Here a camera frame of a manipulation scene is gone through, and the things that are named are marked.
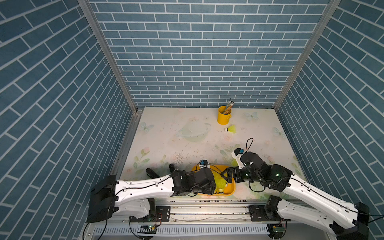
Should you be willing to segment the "orange plastic storage box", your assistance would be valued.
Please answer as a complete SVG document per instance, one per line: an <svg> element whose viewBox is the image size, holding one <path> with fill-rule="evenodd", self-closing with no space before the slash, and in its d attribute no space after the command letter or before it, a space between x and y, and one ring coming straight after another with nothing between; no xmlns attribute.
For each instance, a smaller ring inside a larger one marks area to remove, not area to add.
<svg viewBox="0 0 384 240"><path fill-rule="evenodd" d="M222 178L219 175L219 173L222 172L223 170L225 170L227 168L227 166L225 166L225 165L210 165L210 168L212 169L211 171L213 172L214 179L216 179L216 178ZM228 183L223 194L218 194L216 192L216 189L215 189L214 196L228 197L228 196L231 196L235 192L235 190L236 190L235 183L231 183L231 184Z"/></svg>

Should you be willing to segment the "black robot base joint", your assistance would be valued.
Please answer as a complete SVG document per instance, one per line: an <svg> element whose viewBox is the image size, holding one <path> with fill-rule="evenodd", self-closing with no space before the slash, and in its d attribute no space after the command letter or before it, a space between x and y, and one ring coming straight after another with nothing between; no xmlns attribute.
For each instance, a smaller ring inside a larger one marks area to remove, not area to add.
<svg viewBox="0 0 384 240"><path fill-rule="evenodd" d="M270 196L267 203L262 205L248 206L249 215L252 222L281 222L282 217L278 214L278 204L283 199Z"/></svg>

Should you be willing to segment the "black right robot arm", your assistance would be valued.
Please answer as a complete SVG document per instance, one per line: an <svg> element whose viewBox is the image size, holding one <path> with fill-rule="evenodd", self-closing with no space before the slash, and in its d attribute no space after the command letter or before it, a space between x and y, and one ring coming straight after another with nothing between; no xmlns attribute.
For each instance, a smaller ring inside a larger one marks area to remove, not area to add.
<svg viewBox="0 0 384 240"><path fill-rule="evenodd" d="M237 167L226 168L221 176L228 183L256 182L264 189L297 198L300 206L277 196L270 196L263 213L269 221L293 220L327 232L338 240L367 240L369 215L367 205L338 199L307 183L281 165L268 165L257 154L235 149Z"/></svg>

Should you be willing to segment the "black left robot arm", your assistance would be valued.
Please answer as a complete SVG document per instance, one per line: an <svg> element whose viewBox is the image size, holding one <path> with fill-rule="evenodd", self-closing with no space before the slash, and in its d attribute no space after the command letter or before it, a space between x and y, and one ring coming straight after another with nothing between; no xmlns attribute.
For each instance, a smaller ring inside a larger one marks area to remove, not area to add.
<svg viewBox="0 0 384 240"><path fill-rule="evenodd" d="M163 177L147 169L148 180L123 181L115 175L102 179L90 190L87 223L106 221L115 213L142 219L155 214L155 199L215 193L217 185L210 169L188 172L173 164L169 168L171 173Z"/></svg>

